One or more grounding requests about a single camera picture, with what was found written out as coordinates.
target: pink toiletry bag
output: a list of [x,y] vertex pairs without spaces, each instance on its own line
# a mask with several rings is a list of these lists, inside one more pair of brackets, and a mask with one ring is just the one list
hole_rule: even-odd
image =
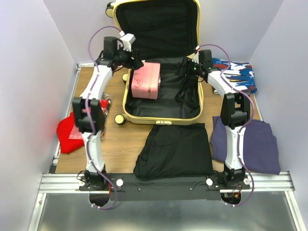
[[131,92],[134,98],[157,100],[160,85],[160,64],[144,63],[134,71]]

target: suitcase lid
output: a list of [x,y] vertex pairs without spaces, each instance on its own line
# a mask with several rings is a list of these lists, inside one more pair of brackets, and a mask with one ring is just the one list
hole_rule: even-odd
[[184,57],[199,44],[198,0],[122,0],[114,3],[115,24],[135,35],[141,60]]

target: gray wall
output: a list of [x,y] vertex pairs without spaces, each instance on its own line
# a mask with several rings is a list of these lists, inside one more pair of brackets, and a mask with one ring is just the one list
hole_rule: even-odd
[[[76,63],[91,63],[87,45],[100,27],[114,25],[105,15],[111,0],[44,0]],[[200,0],[201,43],[225,48],[235,61],[248,61],[276,15],[282,0]],[[103,48],[103,37],[116,31],[102,31],[92,43],[93,54]],[[215,49],[214,55],[225,58]]]
[[308,1],[284,0],[250,63],[264,120],[277,136],[280,164],[289,170],[308,227]]
[[0,15],[0,230],[25,231],[75,64],[42,0],[0,0]]

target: purple cloth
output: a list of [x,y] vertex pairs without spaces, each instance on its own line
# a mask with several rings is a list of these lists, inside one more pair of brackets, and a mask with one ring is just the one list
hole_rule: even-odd
[[[213,159],[225,162],[227,158],[227,132],[219,116],[213,117],[214,131],[211,144]],[[252,120],[244,134],[244,163],[249,170],[279,174],[277,138],[268,123]]]

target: suitcase handle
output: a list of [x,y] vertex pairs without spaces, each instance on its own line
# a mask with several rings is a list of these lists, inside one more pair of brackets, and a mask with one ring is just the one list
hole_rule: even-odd
[[156,121],[157,125],[172,125],[171,121]]

